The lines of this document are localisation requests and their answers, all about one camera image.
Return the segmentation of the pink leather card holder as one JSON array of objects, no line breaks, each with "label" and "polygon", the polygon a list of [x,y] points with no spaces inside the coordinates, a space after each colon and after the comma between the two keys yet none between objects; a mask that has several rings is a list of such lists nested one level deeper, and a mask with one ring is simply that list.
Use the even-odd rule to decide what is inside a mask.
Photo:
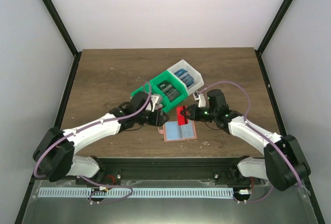
[{"label": "pink leather card holder", "polygon": [[177,121],[169,121],[162,127],[158,127],[158,132],[163,135],[164,142],[195,140],[197,138],[193,121],[181,126],[178,125]]}]

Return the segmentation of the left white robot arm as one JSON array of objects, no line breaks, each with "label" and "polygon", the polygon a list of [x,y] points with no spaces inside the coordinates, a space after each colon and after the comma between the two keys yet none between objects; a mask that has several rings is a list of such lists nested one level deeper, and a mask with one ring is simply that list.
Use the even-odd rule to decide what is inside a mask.
[{"label": "left white robot arm", "polygon": [[99,185],[106,178],[96,157],[77,153],[105,137],[131,129],[135,124],[163,126],[169,119],[162,109],[162,96],[137,92],[129,102],[111,109],[104,116],[75,128],[50,128],[33,153],[34,176],[51,182],[65,176],[82,176]]}]

